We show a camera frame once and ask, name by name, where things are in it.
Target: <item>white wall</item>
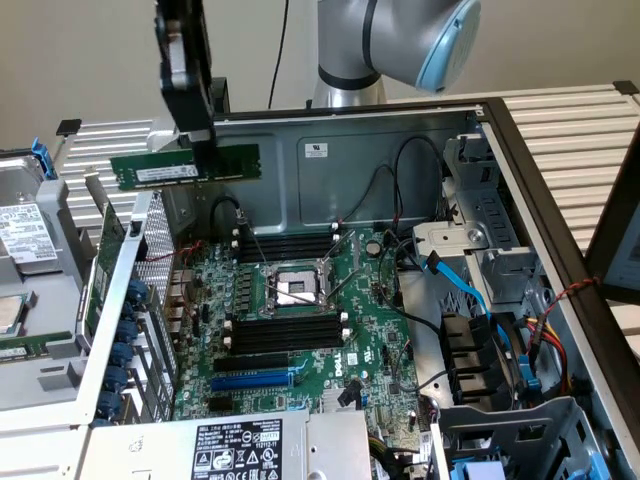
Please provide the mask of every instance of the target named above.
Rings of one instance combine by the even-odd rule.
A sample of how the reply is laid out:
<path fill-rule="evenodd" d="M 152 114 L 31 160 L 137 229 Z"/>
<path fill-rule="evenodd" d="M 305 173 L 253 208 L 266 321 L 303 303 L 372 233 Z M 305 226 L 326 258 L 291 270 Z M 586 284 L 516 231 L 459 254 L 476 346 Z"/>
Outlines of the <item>white wall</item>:
<path fill-rule="evenodd" d="M 204 0 L 214 75 L 234 110 L 264 109 L 284 0 Z M 276 108 L 302 107 L 316 75 L 315 1 L 291 0 Z M 53 141 L 62 118 L 107 121 L 166 110 L 151 0 L 3 0 L 0 148 Z M 478 41 L 452 93 L 640 85 L 640 1 L 483 0 Z M 386 82 L 390 98 L 416 96 Z"/>

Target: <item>pcie slot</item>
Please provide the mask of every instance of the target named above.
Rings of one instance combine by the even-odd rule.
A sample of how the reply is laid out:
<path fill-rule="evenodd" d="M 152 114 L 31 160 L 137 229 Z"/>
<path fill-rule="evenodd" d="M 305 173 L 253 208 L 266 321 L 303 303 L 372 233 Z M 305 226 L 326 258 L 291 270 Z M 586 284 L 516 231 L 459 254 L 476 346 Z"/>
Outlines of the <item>pcie slot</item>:
<path fill-rule="evenodd" d="M 241 372 L 250 370 L 267 370 L 271 368 L 287 368 L 289 355 L 274 353 L 271 355 L 255 355 L 250 357 L 226 357 L 213 361 L 215 372 Z"/>
<path fill-rule="evenodd" d="M 265 387 L 292 387 L 293 372 L 278 370 L 274 372 L 252 373 L 249 375 L 229 375 L 211 380 L 211 391 L 240 390 Z"/>

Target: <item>black ram slot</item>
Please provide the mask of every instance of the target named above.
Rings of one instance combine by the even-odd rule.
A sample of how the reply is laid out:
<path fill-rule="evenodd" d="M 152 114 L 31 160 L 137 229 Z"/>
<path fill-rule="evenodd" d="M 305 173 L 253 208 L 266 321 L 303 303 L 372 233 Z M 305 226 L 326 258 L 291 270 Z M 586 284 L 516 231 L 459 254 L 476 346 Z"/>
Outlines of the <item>black ram slot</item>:
<path fill-rule="evenodd" d="M 311 332 L 318 330 L 332 330 L 340 328 L 340 322 L 333 318 L 317 319 L 314 321 L 281 321 L 280 319 L 273 320 L 256 320 L 250 322 L 236 322 L 233 325 L 233 331 L 237 335 L 271 335 L 277 333 L 288 332 Z"/>
<path fill-rule="evenodd" d="M 277 237 L 260 237 L 260 247 L 268 261 L 301 260 L 305 258 L 321 258 L 332 246 L 330 234 L 290 235 Z M 243 238 L 240 246 L 240 263 L 254 263 L 262 260 L 262 256 L 252 238 Z"/>
<path fill-rule="evenodd" d="M 234 322 L 233 354 L 315 350 L 343 345 L 337 316 Z"/>

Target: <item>black pcie slot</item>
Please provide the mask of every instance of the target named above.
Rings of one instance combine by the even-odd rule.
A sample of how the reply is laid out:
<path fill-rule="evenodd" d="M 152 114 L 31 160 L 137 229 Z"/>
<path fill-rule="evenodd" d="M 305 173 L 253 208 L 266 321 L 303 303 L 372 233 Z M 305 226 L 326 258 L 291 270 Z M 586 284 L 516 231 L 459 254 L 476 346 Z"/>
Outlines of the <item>black pcie slot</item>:
<path fill-rule="evenodd" d="M 245 370 L 265 370 L 268 368 L 287 368 L 289 355 L 275 353 L 271 355 L 256 355 L 252 357 L 226 357 L 213 361 L 216 372 L 240 372 Z"/>
<path fill-rule="evenodd" d="M 341 347 L 342 326 L 337 316 L 278 318 L 234 322 L 233 354 L 285 352 Z"/>
<path fill-rule="evenodd" d="M 245 332 L 288 332 L 295 330 L 310 330 L 317 328 L 339 328 L 340 320 L 335 315 L 331 317 L 285 317 L 273 318 L 270 320 L 251 320 L 243 322 L 233 322 L 233 331 L 236 334 Z"/>
<path fill-rule="evenodd" d="M 234 344 L 231 348 L 231 353 L 234 355 L 245 355 L 255 353 L 270 353 L 270 352 L 292 352 L 296 350 L 317 350 L 320 348 L 336 348 L 342 347 L 343 342 L 341 338 L 335 335 L 328 337 L 315 337 L 310 339 L 278 339 L 272 342 L 255 342 L 247 344 Z"/>
<path fill-rule="evenodd" d="M 330 234 L 260 237 L 260 247 L 268 261 L 301 260 L 323 257 L 332 246 Z M 253 263 L 262 256 L 252 238 L 244 238 L 240 247 L 240 263 Z"/>

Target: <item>black frame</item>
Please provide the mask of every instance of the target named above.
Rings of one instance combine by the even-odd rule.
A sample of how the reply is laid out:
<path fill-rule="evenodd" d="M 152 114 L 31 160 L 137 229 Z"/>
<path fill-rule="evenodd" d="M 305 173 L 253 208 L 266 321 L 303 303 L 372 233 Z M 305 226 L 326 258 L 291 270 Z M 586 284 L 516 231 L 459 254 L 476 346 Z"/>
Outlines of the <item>black frame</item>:
<path fill-rule="evenodd" d="M 603 281 L 618 251 L 618 246 L 624 238 L 631 217 L 640 204 L 639 179 L 640 124 L 631 140 L 586 255 L 589 270 Z M 606 298 L 640 305 L 640 290 L 606 283 L 602 283 L 600 288 Z"/>
<path fill-rule="evenodd" d="M 437 100 L 431 102 L 387 104 L 362 107 L 322 108 L 240 112 L 220 115 L 218 120 L 273 120 L 313 118 L 327 115 L 385 113 L 481 105 L 484 118 L 491 125 L 507 164 L 518 184 L 525 203 L 538 227 L 542 241 L 556 267 L 562 285 L 589 278 L 582 252 L 578 248 L 560 209 L 501 98 Z M 620 413 L 635 444 L 640 448 L 640 365 L 625 339 L 604 297 L 594 286 L 569 296 L 576 316 L 593 350 Z"/>

